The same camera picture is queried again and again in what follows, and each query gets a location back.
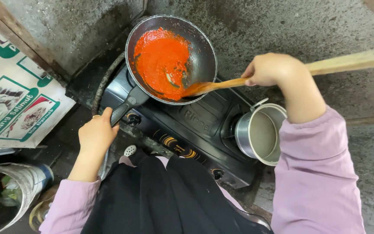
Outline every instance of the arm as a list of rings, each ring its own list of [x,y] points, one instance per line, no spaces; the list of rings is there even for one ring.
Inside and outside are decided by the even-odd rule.
[[[39,228],[42,234],[82,231],[98,194],[98,171],[103,157],[119,130],[119,126],[111,127],[111,114],[108,107],[102,116],[95,116],[79,129],[79,155],[69,178],[60,183],[47,218]]]
[[[365,233],[345,120],[326,106],[304,64],[288,55],[256,56],[243,77],[251,77],[248,85],[278,85],[285,97],[273,231]]]

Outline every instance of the black skirt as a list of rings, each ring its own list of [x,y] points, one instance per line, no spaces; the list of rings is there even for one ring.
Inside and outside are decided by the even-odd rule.
[[[137,167],[112,165],[82,234],[273,233],[235,208],[195,160],[171,157],[165,168],[138,150],[131,162]]]

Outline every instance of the stove knob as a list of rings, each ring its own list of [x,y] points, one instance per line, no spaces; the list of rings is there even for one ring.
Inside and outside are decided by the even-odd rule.
[[[128,114],[128,125],[136,126],[141,123],[141,117],[136,114]]]
[[[211,172],[215,180],[221,179],[224,175],[224,170],[221,169],[213,169]]]

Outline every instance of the frying pan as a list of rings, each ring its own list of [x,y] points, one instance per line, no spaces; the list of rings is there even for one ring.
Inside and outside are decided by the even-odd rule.
[[[185,97],[178,101],[164,98],[144,82],[135,66],[138,55],[134,54],[135,45],[141,36],[148,31],[163,28],[188,40],[190,57],[186,64],[187,76],[182,82],[185,88],[196,82],[214,82],[217,74],[217,60],[213,46],[205,34],[191,22],[173,15],[154,15],[139,22],[129,34],[126,41],[126,65],[132,79],[137,84],[128,93],[126,100],[113,110],[111,125],[115,126],[119,120],[132,108],[145,103],[149,98],[170,105],[185,105],[196,102],[206,94],[196,97]]]

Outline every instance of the metal bucket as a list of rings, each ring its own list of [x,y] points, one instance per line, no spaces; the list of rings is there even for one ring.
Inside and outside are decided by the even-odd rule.
[[[267,100],[268,98],[253,105],[251,112],[239,119],[235,138],[244,154],[266,165],[276,166],[281,154],[279,129],[287,118],[287,112],[277,104],[263,104]]]
[[[53,172],[45,164],[0,164],[0,180],[5,175],[14,179],[22,192],[21,205],[6,207],[0,205],[0,231],[18,221],[35,202],[42,189],[53,181]]]

